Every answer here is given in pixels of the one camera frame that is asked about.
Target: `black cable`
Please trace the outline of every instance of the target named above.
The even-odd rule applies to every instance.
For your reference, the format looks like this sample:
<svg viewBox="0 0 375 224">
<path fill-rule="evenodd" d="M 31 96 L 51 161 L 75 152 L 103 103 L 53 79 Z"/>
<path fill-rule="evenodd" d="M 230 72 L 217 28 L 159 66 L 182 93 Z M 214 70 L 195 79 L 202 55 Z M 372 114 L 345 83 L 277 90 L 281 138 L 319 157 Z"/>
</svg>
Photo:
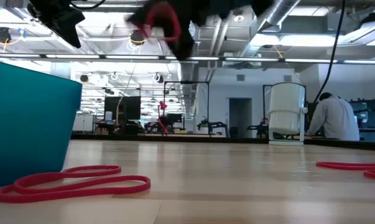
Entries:
<svg viewBox="0 0 375 224">
<path fill-rule="evenodd" d="M 92 10 L 92 9 L 96 9 L 97 7 L 101 6 L 103 3 L 105 3 L 106 0 L 101 0 L 101 2 L 99 2 L 98 4 L 95 4 L 94 6 L 90 6 L 90 7 L 80 7 L 80 6 L 77 6 L 76 4 L 74 4 L 72 2 L 72 0 L 70 1 L 70 4 L 75 8 L 75 9 L 79 9 L 79 10 Z"/>
<path fill-rule="evenodd" d="M 204 88 L 203 87 L 201 87 L 202 88 L 202 95 L 204 96 L 204 100 L 205 100 L 205 108 L 208 108 L 208 103 L 206 102 L 206 97 L 205 97 L 205 93 L 204 93 Z"/>
<path fill-rule="evenodd" d="M 320 97 L 322 91 L 324 90 L 324 87 L 326 85 L 326 83 L 328 82 L 328 80 L 330 79 L 330 75 L 331 75 L 331 70 L 332 70 L 332 65 L 333 65 L 333 62 L 334 62 L 334 58 L 335 58 L 335 52 L 336 52 L 336 47 L 338 45 L 338 39 L 339 39 L 339 34 L 341 32 L 341 27 L 342 27 L 342 22 L 343 22 L 343 16 L 345 14 L 345 4 L 346 4 L 346 1 L 345 0 L 342 0 L 342 8 L 341 8 L 341 16 L 339 18 L 339 23 L 338 23 L 338 28 L 336 30 L 336 37 L 335 37 L 335 42 L 334 42 L 334 46 L 332 48 L 332 53 L 331 53 L 331 60 L 330 60 L 330 66 L 328 67 L 328 73 L 326 75 L 326 78 L 324 80 L 324 83 L 322 85 L 322 87 L 320 88 L 320 91 L 318 91 L 317 93 L 317 96 L 316 98 L 314 99 L 314 104 L 317 102 L 318 98 Z"/>
</svg>

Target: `white shirt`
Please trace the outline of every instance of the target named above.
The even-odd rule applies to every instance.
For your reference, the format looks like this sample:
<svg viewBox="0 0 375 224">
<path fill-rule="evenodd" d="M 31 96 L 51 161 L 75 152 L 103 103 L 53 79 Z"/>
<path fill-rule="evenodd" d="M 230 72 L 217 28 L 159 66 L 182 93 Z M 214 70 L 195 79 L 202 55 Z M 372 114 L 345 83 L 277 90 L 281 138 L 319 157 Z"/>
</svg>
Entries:
<svg viewBox="0 0 375 224">
<path fill-rule="evenodd" d="M 317 104 L 309 135 L 314 135 L 324 126 L 326 138 L 336 138 L 343 141 L 359 141 L 359 128 L 351 105 L 337 96 L 331 96 Z"/>
</svg>

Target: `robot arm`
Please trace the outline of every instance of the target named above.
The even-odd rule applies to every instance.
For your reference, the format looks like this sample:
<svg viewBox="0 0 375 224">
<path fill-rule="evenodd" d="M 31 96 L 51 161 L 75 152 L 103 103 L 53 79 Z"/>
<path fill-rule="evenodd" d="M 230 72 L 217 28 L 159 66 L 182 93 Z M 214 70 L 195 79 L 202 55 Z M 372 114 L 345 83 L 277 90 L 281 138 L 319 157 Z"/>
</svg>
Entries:
<svg viewBox="0 0 375 224">
<path fill-rule="evenodd" d="M 85 20 L 82 12 L 70 7 L 71 0 L 30 0 L 32 17 L 76 48 L 81 47 L 75 26 Z"/>
</svg>

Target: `white cylindrical container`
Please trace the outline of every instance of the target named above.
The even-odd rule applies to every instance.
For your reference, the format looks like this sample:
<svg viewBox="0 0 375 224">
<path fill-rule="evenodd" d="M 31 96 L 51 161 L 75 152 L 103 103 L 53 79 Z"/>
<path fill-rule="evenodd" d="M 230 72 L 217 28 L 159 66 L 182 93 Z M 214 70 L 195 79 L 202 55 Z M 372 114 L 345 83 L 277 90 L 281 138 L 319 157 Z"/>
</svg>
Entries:
<svg viewBox="0 0 375 224">
<path fill-rule="evenodd" d="M 104 114 L 104 120 L 107 124 L 113 123 L 113 112 L 112 111 L 106 111 Z"/>
<path fill-rule="evenodd" d="M 208 134 L 208 127 L 201 127 L 201 134 Z"/>
<path fill-rule="evenodd" d="M 269 107 L 269 130 L 280 134 L 298 134 L 301 125 L 300 113 L 304 106 L 304 86 L 297 83 L 273 85 Z"/>
</svg>

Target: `white wall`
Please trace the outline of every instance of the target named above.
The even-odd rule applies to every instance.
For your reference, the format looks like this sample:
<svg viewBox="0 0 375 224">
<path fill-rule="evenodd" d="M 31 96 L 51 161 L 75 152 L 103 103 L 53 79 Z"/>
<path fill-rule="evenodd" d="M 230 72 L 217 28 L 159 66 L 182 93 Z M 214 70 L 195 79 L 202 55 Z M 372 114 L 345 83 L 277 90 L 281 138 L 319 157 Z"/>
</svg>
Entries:
<svg viewBox="0 0 375 224">
<path fill-rule="evenodd" d="M 302 83 L 306 86 L 307 101 L 313 102 L 320 90 L 320 76 L 318 65 L 312 65 L 300 74 Z"/>
<path fill-rule="evenodd" d="M 210 121 L 221 121 L 228 124 L 229 119 L 229 98 L 251 98 L 252 99 L 252 124 L 259 124 L 262 115 L 262 85 L 256 86 L 226 86 L 212 85 L 210 87 Z M 197 124 L 206 116 L 206 102 L 199 97 L 199 111 L 197 113 Z"/>
<path fill-rule="evenodd" d="M 245 82 L 237 82 L 236 75 L 246 76 Z M 206 75 L 206 69 L 200 69 L 200 77 Z M 230 98 L 251 98 L 252 99 L 252 123 L 258 125 L 263 118 L 262 86 L 273 85 L 284 81 L 284 75 L 292 75 L 293 82 L 300 82 L 291 69 L 217 69 L 210 84 L 210 121 L 221 121 L 228 124 L 229 99 Z M 206 116 L 206 93 L 198 93 L 197 124 Z"/>
<path fill-rule="evenodd" d="M 334 65 L 323 92 L 330 92 L 346 100 L 363 98 L 362 65 Z M 323 85 L 328 65 L 319 65 L 320 86 Z"/>
</svg>

